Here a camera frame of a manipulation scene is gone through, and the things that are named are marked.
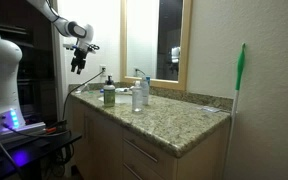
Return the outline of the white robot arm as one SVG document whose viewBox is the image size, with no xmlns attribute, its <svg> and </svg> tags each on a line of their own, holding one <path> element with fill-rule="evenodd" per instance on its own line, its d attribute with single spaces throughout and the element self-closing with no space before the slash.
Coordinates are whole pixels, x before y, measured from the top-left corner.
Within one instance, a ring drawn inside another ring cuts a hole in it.
<svg viewBox="0 0 288 180">
<path fill-rule="evenodd" d="M 85 59 L 89 52 L 94 52 L 91 42 L 94 29 L 91 25 L 78 24 L 76 21 L 69 21 L 60 15 L 49 5 L 47 0 L 27 0 L 33 7 L 39 10 L 64 37 L 75 37 L 74 58 L 72 69 L 78 68 L 80 74 L 85 67 Z M 0 36 L 0 116 L 6 115 L 4 122 L 11 127 L 18 129 L 25 126 L 25 120 L 20 110 L 17 73 L 19 62 L 22 58 L 22 51 L 18 45 Z"/>
</svg>

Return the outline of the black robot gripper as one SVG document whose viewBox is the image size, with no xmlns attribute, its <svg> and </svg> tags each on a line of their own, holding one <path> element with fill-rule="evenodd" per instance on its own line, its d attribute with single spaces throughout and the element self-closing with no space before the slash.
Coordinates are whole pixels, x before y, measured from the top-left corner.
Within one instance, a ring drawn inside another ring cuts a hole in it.
<svg viewBox="0 0 288 180">
<path fill-rule="evenodd" d="M 96 50 L 99 50 L 100 47 L 95 44 L 91 44 L 87 47 L 86 50 L 78 48 L 76 45 L 74 45 L 73 48 L 75 51 L 74 57 L 71 61 L 71 72 L 75 72 L 76 68 L 78 68 L 77 74 L 80 75 L 83 68 L 85 67 L 87 54 L 89 52 L 94 53 Z"/>
</svg>

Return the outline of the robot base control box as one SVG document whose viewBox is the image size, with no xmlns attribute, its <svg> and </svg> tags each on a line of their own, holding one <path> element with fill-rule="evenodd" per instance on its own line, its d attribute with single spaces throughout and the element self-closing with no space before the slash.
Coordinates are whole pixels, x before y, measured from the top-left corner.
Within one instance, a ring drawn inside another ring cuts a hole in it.
<svg viewBox="0 0 288 180">
<path fill-rule="evenodd" d="M 28 135 L 39 135 L 45 132 L 45 123 L 38 122 L 27 125 L 17 110 L 9 109 L 0 112 L 0 141 L 10 143 Z"/>
</svg>

